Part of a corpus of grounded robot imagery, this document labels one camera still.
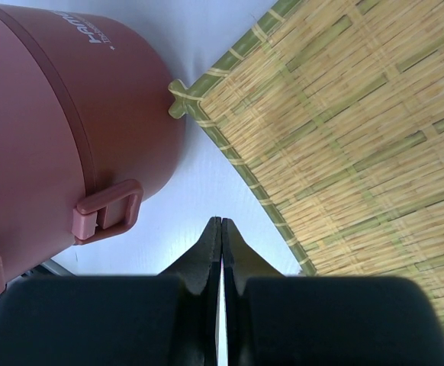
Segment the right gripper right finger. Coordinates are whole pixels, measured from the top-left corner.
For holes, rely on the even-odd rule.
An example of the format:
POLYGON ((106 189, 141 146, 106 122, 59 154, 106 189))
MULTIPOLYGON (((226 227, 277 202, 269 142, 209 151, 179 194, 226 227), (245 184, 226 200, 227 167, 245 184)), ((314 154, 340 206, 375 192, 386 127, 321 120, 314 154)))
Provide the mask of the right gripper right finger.
POLYGON ((394 276, 284 276, 221 224, 231 365, 444 365, 427 296, 394 276))

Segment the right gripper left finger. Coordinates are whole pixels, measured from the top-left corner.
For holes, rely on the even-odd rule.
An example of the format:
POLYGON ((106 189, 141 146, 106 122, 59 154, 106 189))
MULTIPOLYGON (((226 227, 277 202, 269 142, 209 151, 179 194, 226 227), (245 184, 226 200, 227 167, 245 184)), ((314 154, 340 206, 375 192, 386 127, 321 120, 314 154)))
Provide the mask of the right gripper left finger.
POLYGON ((221 220, 156 276, 35 275, 0 301, 0 365, 215 365, 221 220))

